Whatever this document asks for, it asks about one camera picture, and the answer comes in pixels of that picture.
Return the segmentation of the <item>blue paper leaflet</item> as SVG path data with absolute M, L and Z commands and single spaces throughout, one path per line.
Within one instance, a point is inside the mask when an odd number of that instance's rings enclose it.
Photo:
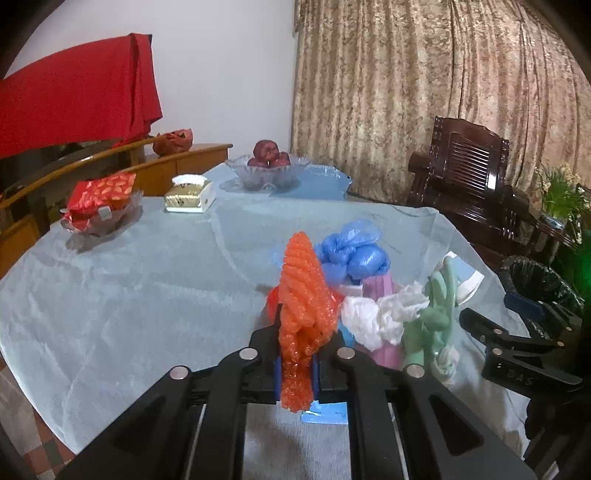
M 355 347 L 355 337 L 346 326 L 342 325 L 342 321 L 339 321 L 338 329 L 342 334 L 346 347 Z M 307 424 L 346 425 L 348 424 L 348 407 L 345 402 L 321 404 L 314 400 L 311 402 L 310 408 L 301 413 L 301 422 Z

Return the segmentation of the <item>pink face mask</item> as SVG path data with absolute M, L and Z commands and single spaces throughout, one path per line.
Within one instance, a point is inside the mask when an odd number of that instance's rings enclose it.
M 404 367 L 405 349 L 402 344 L 393 345 L 389 342 L 385 342 L 379 349 L 370 352 L 370 358 L 372 358 L 377 365 L 389 369 L 401 370 Z

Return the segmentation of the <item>green foam net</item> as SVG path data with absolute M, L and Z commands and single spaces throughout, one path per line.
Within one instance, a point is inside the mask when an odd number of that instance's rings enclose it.
M 454 333 L 458 280 L 451 257 L 443 259 L 426 284 L 429 304 L 405 327 L 405 366 L 418 364 L 440 380 L 456 372 L 460 354 L 451 340 Z

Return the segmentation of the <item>white tissue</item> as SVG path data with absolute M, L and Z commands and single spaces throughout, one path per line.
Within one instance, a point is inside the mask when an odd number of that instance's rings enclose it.
M 406 324 L 416 320 L 429 303 L 424 287 L 415 281 L 377 300 L 348 296 L 342 301 L 339 313 L 342 325 L 356 343 L 376 351 L 385 344 L 399 345 Z

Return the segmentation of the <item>orange foam fruit net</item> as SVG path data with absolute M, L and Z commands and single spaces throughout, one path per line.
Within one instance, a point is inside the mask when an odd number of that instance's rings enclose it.
M 297 413 L 310 408 L 312 358 L 338 330 L 338 307 L 311 240 L 297 232 L 287 242 L 279 284 L 280 403 Z

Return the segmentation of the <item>pink box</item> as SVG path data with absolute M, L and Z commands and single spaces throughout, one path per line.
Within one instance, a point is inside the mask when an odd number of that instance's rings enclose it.
M 341 285 L 335 291 L 342 297 L 367 297 L 374 300 L 397 293 L 400 286 L 394 282 L 390 274 L 369 277 L 360 284 Z

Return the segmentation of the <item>red plastic bag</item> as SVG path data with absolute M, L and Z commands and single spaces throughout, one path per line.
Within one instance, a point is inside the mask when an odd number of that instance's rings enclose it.
M 339 308 L 339 305 L 342 304 L 342 301 L 345 299 L 345 296 L 339 294 L 338 291 L 335 291 L 332 288 L 329 288 L 329 293 L 331 294 L 332 303 L 335 305 L 335 308 Z M 279 287 L 273 287 L 270 292 L 266 295 L 266 315 L 269 318 L 270 322 L 273 322 L 276 319 L 276 311 L 279 307 Z

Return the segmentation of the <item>blue plastic bag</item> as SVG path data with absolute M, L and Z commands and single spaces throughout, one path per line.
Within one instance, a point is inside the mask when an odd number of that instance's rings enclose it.
M 358 285 L 390 271 L 389 254 L 378 244 L 381 230 L 370 220 L 349 222 L 315 245 L 329 286 Z

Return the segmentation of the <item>black lined trash bin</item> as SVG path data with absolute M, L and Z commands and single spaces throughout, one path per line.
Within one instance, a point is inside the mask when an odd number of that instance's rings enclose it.
M 498 277 L 506 293 L 518 293 L 530 300 L 556 301 L 578 317 L 584 300 L 551 268 L 524 256 L 510 256 L 501 262 Z M 562 330 L 535 330 L 524 322 L 532 338 L 553 340 Z

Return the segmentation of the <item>dark wooden side table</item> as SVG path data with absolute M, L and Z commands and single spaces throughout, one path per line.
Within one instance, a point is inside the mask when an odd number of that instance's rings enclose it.
M 588 215 L 554 228 L 544 217 L 536 224 L 526 246 L 526 256 L 556 271 L 564 279 L 590 273 Z

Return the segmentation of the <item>glass fruit bowl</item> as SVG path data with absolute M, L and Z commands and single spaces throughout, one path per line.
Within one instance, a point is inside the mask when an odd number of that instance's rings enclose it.
M 248 155 L 242 155 L 235 159 L 228 159 L 225 164 L 238 177 L 242 187 L 246 190 L 262 190 L 272 187 L 277 190 L 286 190 L 297 183 L 297 177 L 311 164 L 311 160 L 305 157 L 297 157 L 290 154 L 290 165 L 279 167 L 256 167 L 247 165 Z

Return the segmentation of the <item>red apples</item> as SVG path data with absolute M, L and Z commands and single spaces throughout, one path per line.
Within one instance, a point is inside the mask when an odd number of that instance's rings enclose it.
M 287 152 L 280 151 L 276 142 L 271 140 L 259 140 L 253 147 L 252 158 L 247 165 L 252 167 L 274 168 L 290 165 L 290 156 Z

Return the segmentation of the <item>red gold candy packet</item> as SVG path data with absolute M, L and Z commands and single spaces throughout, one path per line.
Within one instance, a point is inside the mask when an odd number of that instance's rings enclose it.
M 73 215 L 74 220 L 81 220 L 96 214 L 99 207 L 108 206 L 111 210 L 122 209 L 129 203 L 135 179 L 135 173 L 122 172 L 95 180 L 77 182 L 62 217 L 67 212 Z

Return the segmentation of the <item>beige patterned curtain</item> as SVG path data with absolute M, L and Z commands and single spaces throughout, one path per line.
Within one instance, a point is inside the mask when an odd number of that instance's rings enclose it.
M 408 162 L 436 117 L 510 143 L 508 181 L 540 166 L 590 177 L 590 83 L 527 1 L 298 1 L 291 148 L 335 166 L 353 190 L 405 200 Z

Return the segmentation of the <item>red cloth drape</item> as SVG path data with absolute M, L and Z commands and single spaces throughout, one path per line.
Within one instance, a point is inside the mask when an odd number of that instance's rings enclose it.
M 162 117 L 151 37 L 71 47 L 1 81 L 1 156 L 58 144 L 144 138 Z

